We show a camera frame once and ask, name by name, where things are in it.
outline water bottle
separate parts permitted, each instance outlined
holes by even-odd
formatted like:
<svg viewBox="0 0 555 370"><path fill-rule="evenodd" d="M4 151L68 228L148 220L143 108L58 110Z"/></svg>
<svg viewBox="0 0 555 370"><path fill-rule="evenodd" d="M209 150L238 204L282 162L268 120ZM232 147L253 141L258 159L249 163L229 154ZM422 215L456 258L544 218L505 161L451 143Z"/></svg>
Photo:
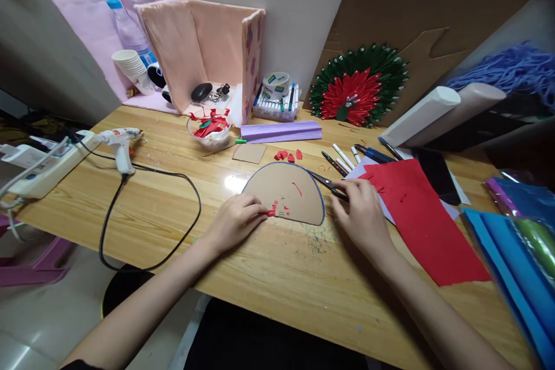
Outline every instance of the water bottle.
<svg viewBox="0 0 555 370"><path fill-rule="evenodd" d="M119 0L107 0L108 7L114 13L116 31L125 49L137 51L140 60L148 67L156 62L141 28L131 20Z"/></svg>

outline red felt sheet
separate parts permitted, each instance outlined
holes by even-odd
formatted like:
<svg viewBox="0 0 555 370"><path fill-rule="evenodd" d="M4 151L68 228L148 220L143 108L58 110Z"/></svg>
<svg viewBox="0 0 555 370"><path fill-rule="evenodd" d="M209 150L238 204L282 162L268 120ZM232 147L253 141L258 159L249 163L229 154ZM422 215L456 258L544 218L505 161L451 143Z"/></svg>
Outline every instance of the red felt sheet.
<svg viewBox="0 0 555 370"><path fill-rule="evenodd" d="M457 224L441 205L418 160L367 165L410 252L439 286L491 277Z"/></svg>

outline hand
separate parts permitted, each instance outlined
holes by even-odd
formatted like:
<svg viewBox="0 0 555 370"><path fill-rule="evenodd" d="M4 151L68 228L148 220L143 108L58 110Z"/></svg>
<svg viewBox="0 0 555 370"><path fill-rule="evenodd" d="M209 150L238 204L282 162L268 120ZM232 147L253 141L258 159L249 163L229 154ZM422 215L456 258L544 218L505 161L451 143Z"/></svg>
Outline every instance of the hand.
<svg viewBox="0 0 555 370"><path fill-rule="evenodd" d="M334 182L334 186L349 196L348 214L334 195L332 206L335 220L353 243L372 262L395 253L376 188L364 179L346 179Z"/></svg>
<svg viewBox="0 0 555 370"><path fill-rule="evenodd" d="M234 195L222 204L201 239L208 242L219 256L241 243L260 222L268 218L267 212L268 208L254 195Z"/></svg>

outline blue yarn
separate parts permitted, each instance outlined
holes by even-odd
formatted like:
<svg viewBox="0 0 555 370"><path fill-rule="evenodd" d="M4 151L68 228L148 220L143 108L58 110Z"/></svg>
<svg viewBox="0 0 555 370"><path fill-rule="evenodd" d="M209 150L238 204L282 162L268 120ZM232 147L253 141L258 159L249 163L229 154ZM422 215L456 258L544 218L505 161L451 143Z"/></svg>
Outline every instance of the blue yarn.
<svg viewBox="0 0 555 370"><path fill-rule="evenodd" d="M506 94L516 91L538 94L542 103L555 113L555 55L528 43L488 55L466 74L450 80L447 86L460 91L478 82L497 87Z"/></svg>

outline blue outline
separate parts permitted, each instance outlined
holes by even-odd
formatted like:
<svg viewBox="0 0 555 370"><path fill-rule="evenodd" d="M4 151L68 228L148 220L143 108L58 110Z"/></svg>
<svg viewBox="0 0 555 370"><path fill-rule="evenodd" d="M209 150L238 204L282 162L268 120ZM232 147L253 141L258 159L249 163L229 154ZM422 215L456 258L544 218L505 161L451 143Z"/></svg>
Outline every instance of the blue outline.
<svg viewBox="0 0 555 370"><path fill-rule="evenodd" d="M320 187L318 186L318 184L316 183L316 180L314 179L314 177L310 174L310 172L308 171L308 169L303 168L302 166L299 165L294 165L291 162L272 162L269 163L267 165L264 165L262 168L260 168L259 170L257 170L247 181L247 183L245 184L245 186L243 187L243 190L241 192L245 192L245 188L247 187L247 185L249 184L250 180L254 177L254 175L256 175L257 173L259 173L261 170L263 170L265 167L268 167L270 165L275 165L277 163L282 163L282 164L286 164L292 167L296 167L296 168L301 168L303 171L305 171L308 176L310 176L310 179L312 179L312 182L314 182L314 186L316 187L316 190L318 191L318 194L320 194L320 202L322 203L322 221L320 222L320 224L318 224L318 227L321 226L324 223L324 219L325 219L325 205L324 205L324 197L322 196L322 192L320 191Z"/></svg>

